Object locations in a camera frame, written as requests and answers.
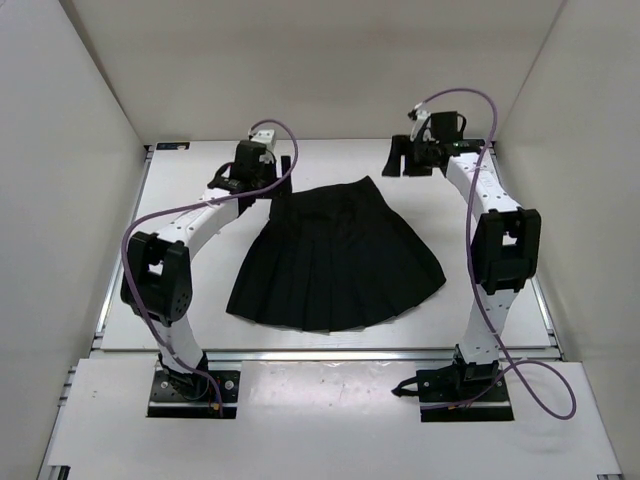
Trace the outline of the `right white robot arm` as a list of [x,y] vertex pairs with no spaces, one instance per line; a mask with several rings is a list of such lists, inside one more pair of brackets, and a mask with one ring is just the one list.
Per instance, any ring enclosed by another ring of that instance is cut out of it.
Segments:
[[415,107],[408,117],[412,130],[393,136],[384,175],[429,176],[440,170],[467,203],[466,250],[474,301],[452,365],[436,374],[453,396],[467,401],[498,375],[510,307],[536,272],[541,216],[507,193],[487,143],[465,138],[462,114]]

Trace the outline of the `black pleated skirt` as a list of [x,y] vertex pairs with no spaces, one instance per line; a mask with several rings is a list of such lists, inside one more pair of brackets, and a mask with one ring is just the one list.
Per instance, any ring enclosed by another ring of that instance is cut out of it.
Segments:
[[445,283],[436,256],[364,177],[273,200],[226,311],[267,326],[355,330],[404,314]]

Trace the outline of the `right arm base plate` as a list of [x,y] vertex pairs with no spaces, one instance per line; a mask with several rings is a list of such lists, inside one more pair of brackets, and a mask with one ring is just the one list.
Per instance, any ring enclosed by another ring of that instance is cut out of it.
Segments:
[[510,422],[515,419],[503,380],[466,382],[453,365],[417,370],[391,393],[396,397],[417,397],[422,423]]

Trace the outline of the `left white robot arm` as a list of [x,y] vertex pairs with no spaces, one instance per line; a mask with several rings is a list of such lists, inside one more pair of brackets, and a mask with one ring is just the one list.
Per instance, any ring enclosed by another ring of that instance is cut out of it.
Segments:
[[191,262],[256,200],[291,193],[291,158],[276,157],[275,145],[273,130],[251,134],[237,144],[233,161],[216,171],[195,208],[179,212],[155,232],[137,231],[127,239],[121,300],[146,323],[169,384],[189,401],[222,402],[188,321]]

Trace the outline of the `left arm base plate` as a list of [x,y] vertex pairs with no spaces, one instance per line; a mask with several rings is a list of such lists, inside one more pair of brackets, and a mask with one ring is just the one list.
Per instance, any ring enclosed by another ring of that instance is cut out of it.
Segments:
[[221,393],[218,402],[211,386],[185,395],[170,382],[170,376],[156,366],[147,404],[148,418],[233,420],[237,415],[241,364],[210,362],[209,373]]

